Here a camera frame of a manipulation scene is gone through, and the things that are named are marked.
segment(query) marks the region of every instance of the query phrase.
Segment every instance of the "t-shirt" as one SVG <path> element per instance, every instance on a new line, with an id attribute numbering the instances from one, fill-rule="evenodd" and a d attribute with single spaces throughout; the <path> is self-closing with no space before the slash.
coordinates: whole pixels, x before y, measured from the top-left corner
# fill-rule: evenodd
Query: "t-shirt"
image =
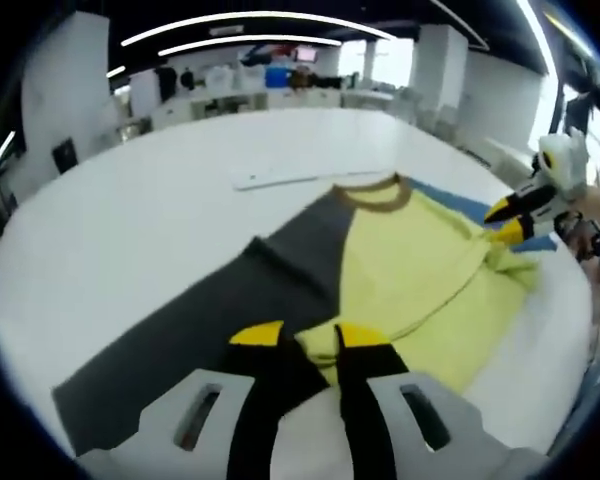
<path id="1" fill-rule="evenodd" d="M 334 188 L 268 238 L 254 238 L 55 388 L 76 454 L 129 438 L 147 405 L 193 370 L 213 369 L 236 332 L 267 321 L 284 321 L 292 336 L 344 313 L 381 325 L 412 370 L 444 364 L 441 349 L 454 363 L 479 350 L 470 370 L 482 365 L 533 283 L 533 264 L 401 177 L 366 190 Z M 464 311 L 440 313 L 460 293 Z M 444 338 L 425 335 L 441 326 Z M 320 341 L 309 345 L 311 358 Z"/>

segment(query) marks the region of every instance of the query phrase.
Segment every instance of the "ceiling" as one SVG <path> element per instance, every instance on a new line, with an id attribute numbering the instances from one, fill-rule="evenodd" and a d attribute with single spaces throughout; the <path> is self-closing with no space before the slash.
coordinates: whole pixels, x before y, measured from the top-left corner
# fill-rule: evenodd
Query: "ceiling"
<path id="1" fill-rule="evenodd" d="M 424 23 L 449 23 L 465 34 L 470 44 L 480 49 L 480 42 L 470 33 L 465 22 L 489 45 L 489 53 L 525 66 L 538 73 L 545 73 L 545 66 L 535 37 L 515 0 L 442 0 L 444 6 L 455 12 L 458 21 L 434 0 L 225 0 L 220 2 L 183 2 L 182 0 L 37 0 L 18 4 L 18 23 L 9 24 L 13 16 L 12 5 L 0 3 L 0 21 L 4 24 L 0 34 L 0 144 L 13 125 L 19 122 L 18 71 L 26 47 L 43 32 L 57 24 L 75 9 L 97 13 L 111 19 L 109 67 L 120 65 L 133 72 L 156 65 L 161 59 L 157 52 L 185 43 L 209 38 L 210 24 L 190 26 L 165 32 L 128 47 L 120 42 L 130 36 L 170 22 L 187 18 L 248 10 L 278 10 L 312 13 L 341 18 L 386 31 L 398 37 L 417 36 L 417 25 Z M 600 0 L 588 0 L 589 4 Z M 583 18 L 585 29 L 592 29 L 593 37 L 600 45 L 600 15 L 585 15 L 584 10 L 573 8 Z M 250 19 L 216 22 L 213 27 L 232 24 L 244 25 L 245 34 L 290 34 L 315 37 L 331 37 L 339 40 L 371 38 L 366 34 L 347 31 L 324 23 Z"/>

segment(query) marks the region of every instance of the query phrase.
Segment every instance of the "blue cloth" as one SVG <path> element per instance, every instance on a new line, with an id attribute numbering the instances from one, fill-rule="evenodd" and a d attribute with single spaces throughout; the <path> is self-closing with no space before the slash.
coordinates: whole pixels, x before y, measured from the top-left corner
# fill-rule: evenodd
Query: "blue cloth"
<path id="1" fill-rule="evenodd" d="M 417 190 L 420 190 L 422 193 L 424 193 L 426 196 L 428 196 L 432 200 L 435 200 L 436 202 L 440 203 L 441 205 L 444 205 L 447 208 L 451 208 L 452 210 L 456 210 L 456 211 L 466 215 L 467 218 L 471 219 L 473 222 L 477 223 L 478 225 L 482 225 L 485 228 L 491 228 L 494 230 L 497 230 L 502 225 L 502 223 L 494 223 L 494 224 L 490 224 L 490 225 L 484 224 L 484 216 L 489 211 L 489 208 L 491 208 L 489 205 L 486 205 L 486 204 L 480 203 L 480 202 L 476 202 L 476 201 L 471 200 L 466 197 L 461 197 L 460 195 L 456 195 L 454 193 L 447 192 L 445 190 L 440 190 L 440 189 L 438 189 L 436 187 L 432 187 L 431 185 L 428 185 L 426 183 L 422 183 L 417 180 L 414 180 L 413 178 L 409 178 L 409 183 L 414 188 L 416 188 Z M 548 236 L 545 236 L 545 237 L 531 238 L 520 245 L 511 247 L 511 250 L 514 252 L 520 253 L 520 252 L 536 252 L 536 251 L 540 251 L 540 250 L 556 251 L 557 248 L 558 247 L 553 242 L 553 240 L 551 240 L 551 238 L 549 238 Z"/>

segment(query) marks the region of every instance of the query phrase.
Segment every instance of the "desk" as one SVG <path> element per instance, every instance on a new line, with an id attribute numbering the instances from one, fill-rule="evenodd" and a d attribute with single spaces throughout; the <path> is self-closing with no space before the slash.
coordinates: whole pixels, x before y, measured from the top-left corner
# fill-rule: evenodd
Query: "desk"
<path id="1" fill-rule="evenodd" d="M 331 158 L 381 158 L 387 171 L 485 203 L 510 192 L 472 159 L 384 113 L 290 109 L 145 135 L 78 165 L 16 211 L 0 242 L 0 350 L 16 392 L 65 451 L 71 454 L 50 389 L 334 181 L 237 192 L 229 170 Z M 465 396 L 489 433 L 512 447 L 546 451 L 585 370 L 591 305 L 584 274 L 564 245 L 537 257 L 540 288 Z M 342 424 L 319 421 L 337 418 L 336 407 L 326 392 L 289 415 L 274 463 L 288 467 L 295 457 L 295 464 L 320 468 L 319 458 L 298 452 L 348 452 Z M 280 445 L 297 443 L 298 429 L 320 435 L 289 453 Z"/>

